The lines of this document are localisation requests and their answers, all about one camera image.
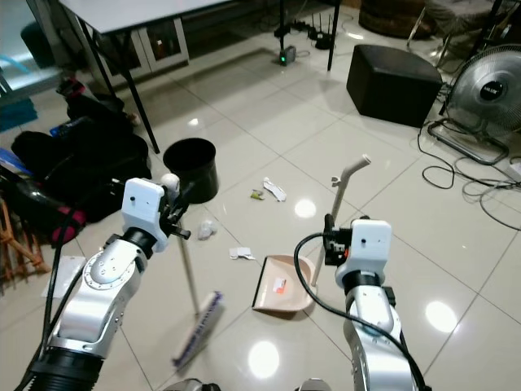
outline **black bag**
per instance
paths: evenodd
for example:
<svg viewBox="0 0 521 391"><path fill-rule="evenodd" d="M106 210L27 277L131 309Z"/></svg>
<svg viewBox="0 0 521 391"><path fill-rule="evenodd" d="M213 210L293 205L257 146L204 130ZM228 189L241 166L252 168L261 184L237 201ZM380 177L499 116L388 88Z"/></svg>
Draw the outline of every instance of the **black bag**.
<svg viewBox="0 0 521 391"><path fill-rule="evenodd" d="M11 149L56 199L76 205L94 193L81 205L89 222L121 208L124 187L108 187L113 178L151 178L147 143L94 121L83 121L65 139L23 132Z"/></svg>

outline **white table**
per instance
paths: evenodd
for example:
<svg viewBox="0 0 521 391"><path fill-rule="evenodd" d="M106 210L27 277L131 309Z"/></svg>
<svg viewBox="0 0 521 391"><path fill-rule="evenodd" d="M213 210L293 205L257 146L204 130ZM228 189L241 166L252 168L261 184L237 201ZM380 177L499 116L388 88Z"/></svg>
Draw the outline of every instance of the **white table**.
<svg viewBox="0 0 521 391"><path fill-rule="evenodd" d="M139 110L141 120L147 130L148 137L151 140L155 153L159 153L160 149L152 132L150 122L142 105L139 93L134 84L134 80L130 75L130 71L125 66L125 57L128 54L130 44L130 33L132 30L141 28L146 24L156 21L171 19L174 16L179 17L192 11L201 10L203 8L213 7L231 0L59 0L60 3L67 7L80 22L81 29L85 34L90 49L94 55L96 64L98 65L103 80L107 84L107 88L112 97L116 97L116 93L112 88L105 68L101 63L99 55L110 61L121 76L125 78L129 85L130 92L134 98L136 106ZM89 34L86 24L93 29L92 37ZM117 33L125 35L123 42L117 37ZM115 47L119 59L113 58L105 53L98 44L99 35L106 35L110 38L112 45Z"/></svg>

